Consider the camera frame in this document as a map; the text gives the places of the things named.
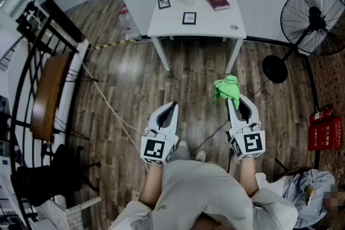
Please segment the white table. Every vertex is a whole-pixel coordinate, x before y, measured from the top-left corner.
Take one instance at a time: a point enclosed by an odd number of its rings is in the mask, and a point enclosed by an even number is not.
[[[225,73],[229,74],[241,48],[246,32],[244,29],[241,13],[236,0],[227,0],[230,8],[215,11],[206,0],[195,0],[193,5],[185,5],[182,0],[169,0],[169,8],[159,9],[158,2],[152,15],[148,36],[161,58],[166,71],[170,71],[167,57],[158,37],[169,36],[205,36],[237,39],[235,48],[227,64]],[[182,24],[184,12],[196,12],[196,24]]]

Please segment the white sneaker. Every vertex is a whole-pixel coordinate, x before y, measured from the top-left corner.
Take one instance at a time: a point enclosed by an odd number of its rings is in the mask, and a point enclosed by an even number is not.
[[[181,140],[178,144],[179,147],[185,147],[187,150],[189,150],[188,144],[185,140]]]
[[[198,153],[195,156],[195,161],[205,162],[205,159],[206,159],[206,152],[204,150],[198,151]]]

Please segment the fan base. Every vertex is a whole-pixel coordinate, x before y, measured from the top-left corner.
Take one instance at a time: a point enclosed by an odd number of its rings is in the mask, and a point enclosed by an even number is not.
[[[276,55],[268,55],[264,58],[263,70],[266,77],[275,83],[284,82],[287,78],[287,67]]]

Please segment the fire extinguisher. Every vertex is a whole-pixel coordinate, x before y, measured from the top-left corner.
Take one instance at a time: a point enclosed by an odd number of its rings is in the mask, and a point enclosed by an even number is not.
[[[323,108],[323,110],[311,115],[309,117],[310,124],[325,121],[333,117],[333,106],[328,105]]]

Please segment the small photo frame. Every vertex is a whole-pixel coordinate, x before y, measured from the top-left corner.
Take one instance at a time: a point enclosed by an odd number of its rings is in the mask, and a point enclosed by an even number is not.
[[[196,24],[196,13],[195,12],[185,12],[183,13],[182,24]]]
[[[160,9],[168,8],[168,7],[170,7],[170,1],[169,0],[158,0],[158,7]]]

